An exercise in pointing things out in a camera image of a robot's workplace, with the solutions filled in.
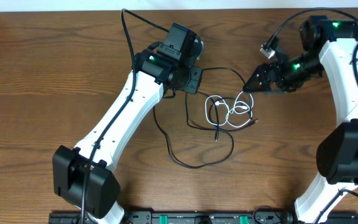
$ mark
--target coiled white cable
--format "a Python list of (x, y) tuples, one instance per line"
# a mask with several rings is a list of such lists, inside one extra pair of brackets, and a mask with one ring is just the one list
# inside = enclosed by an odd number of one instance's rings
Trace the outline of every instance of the coiled white cable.
[[(205, 118), (206, 120), (208, 121), (209, 124), (212, 124), (214, 126), (217, 126), (218, 124), (214, 123), (214, 122), (211, 122), (208, 118), (208, 112), (207, 112), (207, 103), (208, 103), (208, 100), (210, 98), (218, 98), (218, 100), (215, 101), (215, 105), (216, 106), (219, 106), (219, 105), (224, 105), (226, 106), (226, 109), (227, 109), (227, 114), (226, 114), (226, 120), (225, 122), (223, 122), (222, 124), (219, 124), (219, 126), (223, 126), (225, 125), (226, 123), (229, 124), (230, 126), (232, 126), (233, 128), (241, 128), (243, 127), (244, 125), (246, 125), (249, 121), (251, 121), (251, 117), (252, 117), (252, 108), (254, 107), (254, 98), (252, 97), (251, 94), (249, 94), (249, 103), (250, 103), (250, 106), (244, 102), (244, 101), (240, 101), (238, 100), (239, 97), (241, 96), (241, 94), (243, 94), (244, 92), (240, 92), (238, 95), (237, 95), (237, 98), (236, 100), (234, 101), (234, 105), (233, 107), (230, 109), (229, 105), (226, 103), (226, 101), (223, 99), (223, 97), (219, 96), (219, 95), (212, 95), (212, 96), (209, 96), (206, 100), (205, 100)], [(239, 109), (242, 109), (243, 111), (242, 112), (237, 112), (236, 108), (239, 108)], [(250, 114), (249, 116), (249, 119), (243, 123), (242, 125), (234, 125), (232, 123), (230, 123), (229, 121), (229, 116), (230, 114), (244, 114), (244, 113), (248, 113)]]

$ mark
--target wooden table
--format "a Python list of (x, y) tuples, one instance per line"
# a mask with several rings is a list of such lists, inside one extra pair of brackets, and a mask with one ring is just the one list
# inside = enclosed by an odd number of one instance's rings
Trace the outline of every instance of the wooden table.
[[(177, 22), (199, 34), (205, 42), (199, 67), (232, 67), (248, 79), (267, 62), (260, 45), (297, 11), (138, 13), (166, 28)], [(358, 16), (358, 9), (346, 11)], [(126, 17), (135, 52), (164, 40), (164, 32)], [(280, 45), (292, 57), (303, 51), (297, 30), (306, 18), (299, 16), (280, 34)], [(46, 223), (52, 211), (75, 209), (53, 192), (52, 155), (61, 144), (73, 147), (96, 125), (130, 70), (117, 11), (0, 13), (0, 223)], [(206, 93), (231, 97), (241, 88), (238, 77), (225, 71), (205, 72), (200, 86)], [(316, 175), (318, 144), (335, 128), (329, 83), (326, 77), (313, 79), (296, 93), (254, 98), (260, 122), (233, 134), (236, 144), (228, 161), (200, 170), (169, 159), (164, 136), (149, 113), (114, 173), (122, 187), (119, 203), (156, 211), (289, 207)], [(213, 132), (187, 127), (183, 99), (180, 93), (156, 109), (174, 153), (189, 164), (225, 156), (229, 138), (221, 134), (215, 142)], [(207, 125), (204, 99), (190, 96), (190, 117)], [(358, 199), (347, 196), (336, 208), (358, 211)]]

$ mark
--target white background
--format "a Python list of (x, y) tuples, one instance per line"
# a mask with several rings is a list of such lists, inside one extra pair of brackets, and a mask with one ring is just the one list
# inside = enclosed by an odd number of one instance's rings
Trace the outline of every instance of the white background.
[(0, 0), (0, 12), (358, 7), (358, 0)]

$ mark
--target wood grain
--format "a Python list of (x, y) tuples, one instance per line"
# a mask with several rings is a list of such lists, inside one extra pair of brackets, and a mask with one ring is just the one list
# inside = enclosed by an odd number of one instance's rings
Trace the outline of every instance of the wood grain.
[[(141, 11), (161, 26), (177, 22), (205, 42), (201, 68), (225, 66), (245, 79), (266, 62), (260, 45), (297, 9)], [(358, 9), (346, 9), (358, 16)], [(330, 18), (342, 18), (327, 13)], [(291, 56), (302, 52), (299, 16), (280, 34)], [(127, 16), (135, 51), (165, 34)], [(54, 210), (74, 210), (53, 193), (52, 155), (73, 147), (101, 119), (124, 85), (131, 60), (119, 12), (0, 13), (0, 223), (46, 223)], [(208, 71), (200, 90), (236, 96), (238, 77)], [(288, 207), (317, 173), (318, 144), (335, 128), (335, 109), (326, 77), (288, 95), (255, 95), (260, 122), (234, 133), (228, 161), (188, 170), (167, 155), (163, 135), (149, 113), (122, 153), (114, 175), (124, 208), (156, 211), (253, 210)], [(173, 151), (189, 164), (211, 162), (230, 150), (224, 134), (190, 129), (184, 96), (162, 100), (157, 118)], [(190, 117), (207, 125), (204, 97), (189, 97)], [(347, 196), (338, 210), (357, 210)]]

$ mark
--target green clip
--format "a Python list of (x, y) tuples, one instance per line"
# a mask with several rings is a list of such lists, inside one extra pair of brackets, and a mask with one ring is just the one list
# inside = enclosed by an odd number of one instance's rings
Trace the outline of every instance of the green clip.
[(247, 216), (241, 216), (240, 217), (240, 224), (248, 224), (248, 217)]
[(160, 215), (160, 224), (168, 224), (168, 216), (167, 215)]

